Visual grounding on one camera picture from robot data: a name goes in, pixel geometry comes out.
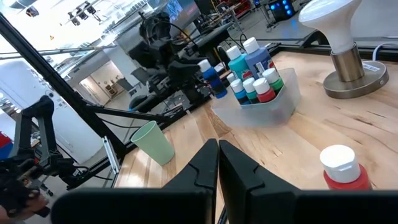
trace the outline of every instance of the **plastic cup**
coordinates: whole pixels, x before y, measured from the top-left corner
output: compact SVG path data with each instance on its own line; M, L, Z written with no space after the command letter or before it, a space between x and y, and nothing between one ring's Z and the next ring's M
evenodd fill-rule
M168 142L156 121L143 125L131 137L131 141L159 165L165 165L174 156L174 148Z

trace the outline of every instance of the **paint bottle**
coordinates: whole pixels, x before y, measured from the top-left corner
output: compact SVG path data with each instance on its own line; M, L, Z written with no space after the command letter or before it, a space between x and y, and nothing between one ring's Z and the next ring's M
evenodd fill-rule
M253 77L252 71L249 69L245 57L246 54L242 54L237 46L233 46L226 51L231 61L228 63L229 68L235 74L236 77L245 81L248 78Z
M334 145L322 150L323 177L331 190L372 190L366 169L347 146Z
M246 91L246 96L248 96L250 103L260 103L259 98L257 97L257 92L254 89L253 83L256 80L252 78L248 78L243 82L243 88Z
M279 76L278 72L275 68L268 68L262 73L262 76L266 78L268 84L275 91L275 94L278 95L282 87L284 86L284 81Z
M231 84L233 81L235 81L236 76L234 75L234 73L229 74L226 79L229 81L229 84Z
M231 88L235 93L236 99L240 105L249 105L250 101L248 96L246 95L246 91L243 88L242 81L237 79L231 83Z
M253 73L255 79L261 78L262 73L268 68L274 68L271 56L266 47L260 47L256 38L251 37L243 43L243 47L248 53L245 57L246 63Z
M253 83L260 103L270 102L275 98L274 90L269 86L266 78L259 78Z
M210 65L207 59L199 62L200 71L203 74L203 78L207 81L210 88L213 90L214 95L217 99L224 97L227 94L226 88L221 82L216 70Z

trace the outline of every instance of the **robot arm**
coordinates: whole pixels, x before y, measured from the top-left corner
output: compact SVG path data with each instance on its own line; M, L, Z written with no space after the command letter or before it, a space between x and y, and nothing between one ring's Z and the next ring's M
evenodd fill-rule
M59 175L67 183L70 179L81 177L74 175L80 173L76 172L73 159L65 159L58 152L53 112L53 101L48 96L42 96L38 102L23 109L17 118L14 148L8 159L0 161L0 205L10 218L18 216L26 208L26 202L32 199L29 194L37 190L26 187L25 180L37 179L41 175ZM38 122L41 137L41 147L35 150L30 145L33 118ZM39 161L35 160L37 151L41 155ZM49 213L47 207L36 212L42 217Z

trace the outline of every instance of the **metal lamp base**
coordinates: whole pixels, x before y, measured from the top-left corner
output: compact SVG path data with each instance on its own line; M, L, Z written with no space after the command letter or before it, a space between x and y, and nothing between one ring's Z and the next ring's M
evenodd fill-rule
M386 66L381 62L363 62L365 74L354 81L342 82L337 72L332 72L325 78L323 87L326 94L336 99L356 98L372 93L389 80Z

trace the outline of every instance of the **white cap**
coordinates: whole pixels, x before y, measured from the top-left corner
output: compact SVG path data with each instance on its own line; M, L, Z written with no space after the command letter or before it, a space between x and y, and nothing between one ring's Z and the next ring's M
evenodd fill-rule
M266 78L269 83L274 83L279 79L279 74L275 68L268 68L262 73L262 76Z
M235 81L236 77L234 73L231 73L226 77L226 79L228 79L229 83L232 83L233 81Z
M243 43L243 47L246 53L251 54L260 48L259 43L257 43L256 38L251 37Z
M237 59L239 56L242 55L241 51L238 49L237 46L233 46L230 49L226 51L226 54L228 55L229 59L234 60Z
M242 81L240 79L237 79L231 83L231 88L235 93L239 93L240 91L243 90L243 85Z
M198 63L200 71L203 73L211 68L210 62L207 59Z
M253 77L248 78L247 80L243 81L243 88L246 90L246 92L251 93L255 91L253 83L256 81Z
M322 150L320 160L330 179L350 183L361 175L355 152L347 146L334 145Z
M256 89L256 92L258 94L264 94L269 91L271 88L269 84L267 83L266 78L259 78L253 83L254 89Z

